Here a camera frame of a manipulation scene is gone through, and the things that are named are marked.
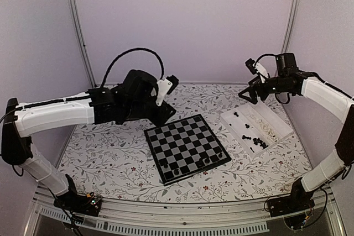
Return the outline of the white plastic compartment tray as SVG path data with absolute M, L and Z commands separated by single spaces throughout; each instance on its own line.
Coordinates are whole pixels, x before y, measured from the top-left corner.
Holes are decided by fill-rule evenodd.
M 238 112 L 239 117 L 234 116 L 234 112 Z M 262 116 L 267 122 L 277 131 L 279 140 L 276 142 L 269 142 L 255 127 L 255 125 L 246 116 L 248 113 L 253 113 L 258 116 Z M 264 103 L 258 102 L 257 104 L 243 104 L 229 111 L 225 111 L 220 114 L 220 121 L 225 126 L 225 128 L 231 133 L 231 135 L 239 142 L 241 147 L 248 153 L 251 158 L 255 158 L 258 155 L 263 154 L 265 151 L 279 144 L 286 137 L 291 135 L 293 129 L 286 124 L 275 112 L 273 112 Z M 251 127 L 247 129 L 245 124 L 249 124 Z M 253 153 L 250 147 L 253 146 L 253 141 L 242 139 L 242 135 L 251 138 L 260 138 L 262 141 L 266 142 L 269 147 L 262 150 L 260 153 Z

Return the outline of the black and grey chessboard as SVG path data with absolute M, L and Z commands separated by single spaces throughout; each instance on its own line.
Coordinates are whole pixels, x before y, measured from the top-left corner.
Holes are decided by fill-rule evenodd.
M 144 135 L 164 186 L 231 161 L 226 149 L 200 114 L 147 129 Z M 218 158 L 220 152 L 225 153 L 225 159 Z M 205 158 L 210 158 L 210 163 L 204 163 L 205 166 L 198 169 L 196 162 L 201 158 L 203 162 Z M 168 164 L 169 168 L 164 169 L 164 164 Z M 180 177 L 174 175 L 175 169 L 181 172 Z

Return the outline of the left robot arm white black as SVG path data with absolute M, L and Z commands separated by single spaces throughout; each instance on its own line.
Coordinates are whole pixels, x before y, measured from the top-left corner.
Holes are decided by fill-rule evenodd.
M 43 183 L 71 211 L 82 206 L 86 196 L 78 195 L 69 175 L 58 172 L 34 147 L 35 133 L 78 124 L 103 124 L 147 119 L 164 125 L 176 110 L 164 98 L 178 85 L 174 76 L 157 80 L 141 70 L 131 70 L 122 84 L 98 87 L 71 97 L 38 103 L 19 103 L 11 98 L 1 118 L 1 157 L 19 166 Z

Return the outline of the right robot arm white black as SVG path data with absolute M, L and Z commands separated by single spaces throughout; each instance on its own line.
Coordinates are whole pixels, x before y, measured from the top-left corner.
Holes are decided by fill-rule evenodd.
M 337 178 L 345 179 L 353 167 L 353 97 L 317 72 L 299 69 L 293 53 L 267 53 L 248 59 L 245 65 L 255 77 L 239 93 L 240 98 L 256 104 L 269 95 L 301 96 L 326 112 L 325 118 L 331 118 L 330 124 L 338 134 L 328 156 L 292 184 L 290 195 L 285 198 L 286 207 L 297 212 L 317 189 Z

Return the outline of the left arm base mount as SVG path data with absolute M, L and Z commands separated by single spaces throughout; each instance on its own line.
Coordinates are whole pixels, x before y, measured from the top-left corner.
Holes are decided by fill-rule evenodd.
M 68 192 L 61 196 L 54 196 L 54 206 L 66 211 L 98 217 L 103 197 L 90 192 L 86 195 Z

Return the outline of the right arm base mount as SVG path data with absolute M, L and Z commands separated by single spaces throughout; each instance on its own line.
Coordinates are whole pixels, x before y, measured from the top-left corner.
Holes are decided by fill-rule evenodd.
M 285 225 L 291 230 L 303 229 L 313 216 L 315 202 L 312 197 L 294 200 L 291 196 L 272 196 L 263 208 L 271 217 L 283 216 Z

